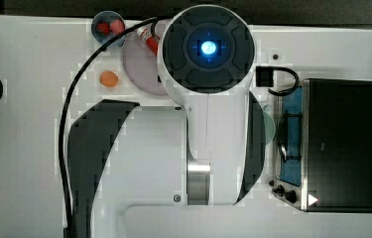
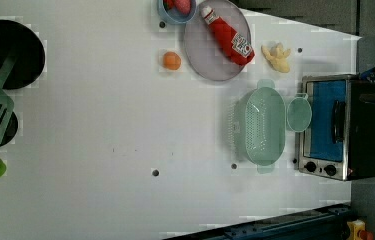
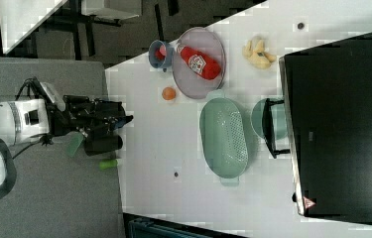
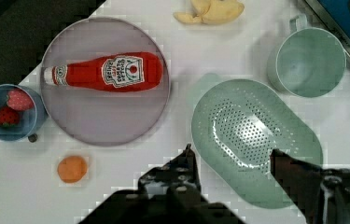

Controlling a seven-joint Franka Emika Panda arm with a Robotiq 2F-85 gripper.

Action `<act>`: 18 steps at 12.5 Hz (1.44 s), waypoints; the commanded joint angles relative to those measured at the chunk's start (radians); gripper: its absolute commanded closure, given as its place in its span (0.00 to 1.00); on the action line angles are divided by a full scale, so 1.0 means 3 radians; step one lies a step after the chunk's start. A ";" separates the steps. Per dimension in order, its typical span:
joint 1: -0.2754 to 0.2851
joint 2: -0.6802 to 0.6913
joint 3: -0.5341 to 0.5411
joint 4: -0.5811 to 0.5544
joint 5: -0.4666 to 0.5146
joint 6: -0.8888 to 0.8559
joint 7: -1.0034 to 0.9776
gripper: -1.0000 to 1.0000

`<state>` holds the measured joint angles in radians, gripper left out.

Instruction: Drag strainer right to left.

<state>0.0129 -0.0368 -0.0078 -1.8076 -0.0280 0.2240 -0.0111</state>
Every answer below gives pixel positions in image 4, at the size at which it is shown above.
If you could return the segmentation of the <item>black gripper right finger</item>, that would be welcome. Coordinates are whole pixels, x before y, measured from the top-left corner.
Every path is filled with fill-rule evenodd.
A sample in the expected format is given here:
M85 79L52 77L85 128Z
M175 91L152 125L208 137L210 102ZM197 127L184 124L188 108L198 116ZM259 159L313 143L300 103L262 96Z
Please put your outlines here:
M350 169L323 169L275 149L271 174L307 224L350 224Z

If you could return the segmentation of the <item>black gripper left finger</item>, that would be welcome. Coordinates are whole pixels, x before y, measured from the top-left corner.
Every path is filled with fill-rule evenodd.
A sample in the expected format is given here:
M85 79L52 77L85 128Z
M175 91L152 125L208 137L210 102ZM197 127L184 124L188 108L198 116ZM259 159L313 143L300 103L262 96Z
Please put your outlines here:
M170 187L191 187L201 191L196 155L191 144L163 166L151 168L138 179L137 187L148 198L164 195Z

